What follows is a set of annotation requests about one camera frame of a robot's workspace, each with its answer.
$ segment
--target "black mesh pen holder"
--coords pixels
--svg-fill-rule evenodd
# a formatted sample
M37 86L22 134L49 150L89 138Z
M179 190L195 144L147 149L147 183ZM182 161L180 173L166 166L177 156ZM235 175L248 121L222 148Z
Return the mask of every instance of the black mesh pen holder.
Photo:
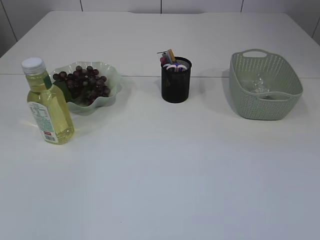
M169 103L182 103L189 97L190 76L192 63L184 57L175 57L179 65L187 69L183 71L167 70L161 68L161 94L162 98Z

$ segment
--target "cooking oil bottle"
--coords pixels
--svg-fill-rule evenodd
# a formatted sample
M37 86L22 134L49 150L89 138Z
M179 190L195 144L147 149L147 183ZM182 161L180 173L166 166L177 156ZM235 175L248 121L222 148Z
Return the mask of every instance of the cooking oil bottle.
M21 65L30 86L27 103L44 140L65 144L75 128L63 92L51 83L41 58L28 58Z

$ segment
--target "wavy white bowl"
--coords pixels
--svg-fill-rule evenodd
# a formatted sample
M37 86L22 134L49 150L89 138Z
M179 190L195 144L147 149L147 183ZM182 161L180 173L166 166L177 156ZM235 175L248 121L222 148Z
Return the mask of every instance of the wavy white bowl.
M122 77L117 72L117 70L104 62L101 61L77 61L74 62L68 66L63 66L55 69L52 71L49 75L51 78L51 81L54 82L53 79L54 74L59 74L62 71L65 71L67 74L72 74L76 70L76 66L81 66L83 68L87 68L87 66L92 66L94 69L99 70L99 76L106 76L107 82L106 84L110 88L110 94L109 97L99 96L94 102L89 106L81 106L77 105L73 102L67 102L69 111L74 113L86 113L94 108L101 107L101 106L111 106L116 101L116 95L117 95L117 86L122 81Z

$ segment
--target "green plastic basket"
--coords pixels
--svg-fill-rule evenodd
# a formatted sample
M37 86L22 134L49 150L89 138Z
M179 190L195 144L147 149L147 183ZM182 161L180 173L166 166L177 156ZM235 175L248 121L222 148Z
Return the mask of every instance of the green plastic basket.
M264 56L244 56L251 52L263 53ZM250 91L250 86L259 76L263 76L263 82L270 92ZM239 115L253 120L283 119L303 93L301 82L290 64L282 56L261 49L232 55L229 86Z

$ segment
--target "white wall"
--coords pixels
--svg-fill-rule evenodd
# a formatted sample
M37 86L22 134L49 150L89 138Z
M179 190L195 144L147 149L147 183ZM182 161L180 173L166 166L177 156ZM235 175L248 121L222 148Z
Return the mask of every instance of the white wall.
M83 11L151 13L161 12L161 0L81 0Z
M240 12L242 0L162 0L162 13Z
M2 0L18 40L51 11L81 11L80 0Z
M242 11L286 13L312 36L320 18L320 0L244 0Z
M10 23L0 2L0 57L16 42Z

